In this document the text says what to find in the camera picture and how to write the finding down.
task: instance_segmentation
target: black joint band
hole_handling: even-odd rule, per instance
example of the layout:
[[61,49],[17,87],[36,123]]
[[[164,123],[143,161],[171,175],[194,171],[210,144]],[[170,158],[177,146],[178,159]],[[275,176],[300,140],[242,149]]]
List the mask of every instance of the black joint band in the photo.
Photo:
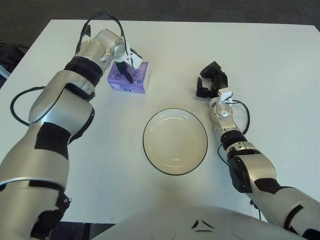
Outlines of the black joint band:
[[303,209],[304,207],[301,206],[301,205],[298,205],[296,206],[294,209],[291,210],[291,212],[288,214],[288,216],[286,217],[285,221],[284,221],[284,225],[283,225],[283,228],[285,230],[289,230],[289,226],[290,226],[290,223],[292,221],[292,219],[295,217],[295,215],[301,210]]
[[227,150],[229,146],[237,142],[247,142],[245,136],[237,130],[227,131],[221,136],[221,143],[224,150]]
[[97,86],[103,75],[103,71],[94,61],[82,56],[74,56],[65,66],[64,70],[80,74],[88,79],[94,86]]

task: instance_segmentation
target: plate rim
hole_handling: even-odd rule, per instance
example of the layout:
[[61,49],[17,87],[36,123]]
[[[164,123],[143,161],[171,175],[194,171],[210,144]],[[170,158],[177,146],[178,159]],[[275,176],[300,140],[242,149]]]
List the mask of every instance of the plate rim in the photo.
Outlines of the plate rim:
[[[191,169],[190,171],[187,171],[185,173],[181,173],[181,174],[172,174],[172,173],[167,173],[165,171],[162,171],[161,169],[157,168],[152,162],[151,160],[149,159],[147,153],[146,153],[146,149],[145,149],[145,132],[146,132],[146,128],[149,124],[149,122],[151,121],[151,119],[154,118],[154,116],[156,116],[157,114],[163,112],[163,111],[166,111],[166,110],[181,110],[181,111],[185,111],[189,114],[191,114],[192,116],[194,116],[198,121],[199,123],[201,124],[201,126],[203,127],[203,130],[204,130],[204,133],[205,133],[205,138],[206,138],[206,148],[205,148],[205,153],[203,155],[203,158],[201,159],[201,161],[199,162],[199,164],[197,166],[195,166],[193,169]],[[199,165],[203,162],[203,160],[205,159],[206,155],[207,155],[207,151],[208,151],[208,134],[207,134],[207,131],[205,129],[205,126],[202,124],[202,122],[199,120],[199,118],[197,118],[193,113],[187,111],[187,110],[184,110],[184,109],[181,109],[181,108],[176,108],[176,107],[171,107],[171,108],[166,108],[166,109],[163,109],[161,111],[158,111],[157,113],[155,113],[152,117],[150,117],[150,119],[148,120],[148,122],[145,124],[145,127],[144,127],[144,130],[143,130],[143,135],[142,135],[142,146],[143,146],[143,151],[144,151],[144,154],[146,156],[146,158],[148,159],[149,163],[151,163],[152,166],[154,166],[158,171],[164,173],[164,174],[167,174],[167,175],[171,175],[171,176],[181,176],[181,175],[185,175],[185,174],[188,174],[190,172],[192,172],[193,170],[195,170],[197,167],[199,167]]]

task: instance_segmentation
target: robotic arm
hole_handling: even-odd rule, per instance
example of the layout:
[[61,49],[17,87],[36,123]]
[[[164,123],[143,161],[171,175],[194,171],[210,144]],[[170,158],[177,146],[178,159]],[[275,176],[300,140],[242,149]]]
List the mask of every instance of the robotic arm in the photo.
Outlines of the robotic arm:
[[95,110],[89,101],[111,62],[138,68],[142,58],[104,29],[81,44],[31,107],[29,128],[0,165],[0,235],[5,240],[43,240],[70,201],[64,194],[68,144],[82,136]]
[[213,62],[200,73],[212,80],[211,90],[198,79],[198,97],[210,97],[210,118],[216,137],[227,154],[234,188],[248,197],[261,210],[266,220],[307,239],[320,234],[320,203],[300,190],[281,186],[271,161],[247,141],[233,120],[232,91],[227,76]]

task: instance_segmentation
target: black logo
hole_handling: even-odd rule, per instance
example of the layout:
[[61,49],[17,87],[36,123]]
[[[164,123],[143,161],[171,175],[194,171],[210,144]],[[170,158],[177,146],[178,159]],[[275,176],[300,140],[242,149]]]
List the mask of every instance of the black logo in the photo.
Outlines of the black logo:
[[194,229],[196,233],[213,233],[215,231],[213,226],[203,220],[196,220],[191,229]]

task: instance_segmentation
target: white plate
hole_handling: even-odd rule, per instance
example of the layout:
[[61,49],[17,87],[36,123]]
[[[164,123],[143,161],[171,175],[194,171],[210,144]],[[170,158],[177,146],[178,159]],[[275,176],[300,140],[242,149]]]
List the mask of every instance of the white plate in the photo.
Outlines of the white plate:
[[193,114],[170,108],[154,115],[143,133],[143,148],[150,163],[163,173],[182,175],[204,159],[207,133]]

